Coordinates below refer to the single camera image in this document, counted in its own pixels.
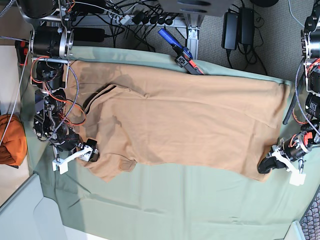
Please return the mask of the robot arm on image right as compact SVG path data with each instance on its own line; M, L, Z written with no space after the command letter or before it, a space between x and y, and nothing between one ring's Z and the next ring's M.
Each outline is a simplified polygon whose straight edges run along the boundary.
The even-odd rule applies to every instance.
M304 156L320 146L320 2L313 4L311 15L301 31L302 60L294 81L294 95L283 120L296 117L298 106L304 121L297 121L300 131L287 140L280 140L258 164L260 174L273 169L286 169L303 174Z

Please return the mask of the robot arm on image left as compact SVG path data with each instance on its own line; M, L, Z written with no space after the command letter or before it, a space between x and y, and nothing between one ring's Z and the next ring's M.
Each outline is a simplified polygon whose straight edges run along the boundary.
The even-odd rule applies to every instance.
M65 93L73 71L68 58L74 41L71 17L75 5L75 0L17 1L23 19L32 26L30 83L38 88L32 130L39 141L52 145L58 163L62 151L86 162L96 162L100 156L97 142L83 142L68 119L78 98L70 100Z

